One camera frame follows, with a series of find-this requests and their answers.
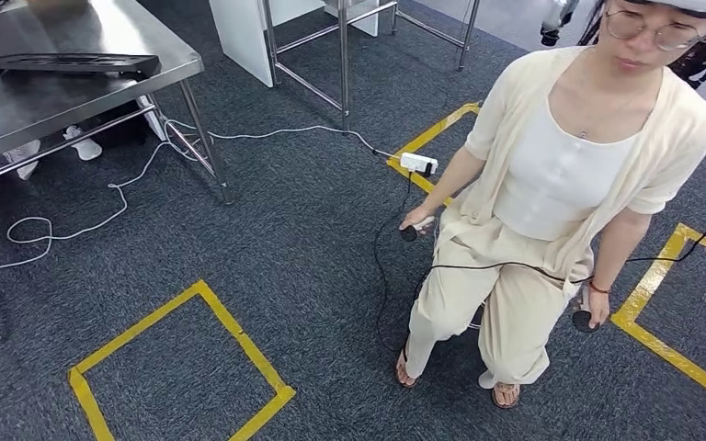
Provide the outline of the person's left hand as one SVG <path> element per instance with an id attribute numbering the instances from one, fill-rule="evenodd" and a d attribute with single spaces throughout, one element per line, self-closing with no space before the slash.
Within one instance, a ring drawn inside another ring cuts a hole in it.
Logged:
<path id="1" fill-rule="evenodd" d="M 596 288 L 588 288 L 587 298 L 590 313 L 588 327 L 597 330 L 609 317 L 609 294 Z"/>

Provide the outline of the person's right hand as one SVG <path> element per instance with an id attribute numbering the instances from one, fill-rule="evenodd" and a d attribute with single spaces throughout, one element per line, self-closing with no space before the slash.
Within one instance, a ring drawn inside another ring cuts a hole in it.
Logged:
<path id="1" fill-rule="evenodd" d="M 434 220 L 435 209 L 418 206 L 409 211 L 399 226 L 400 231 L 413 228 L 417 234 L 425 235 Z"/>

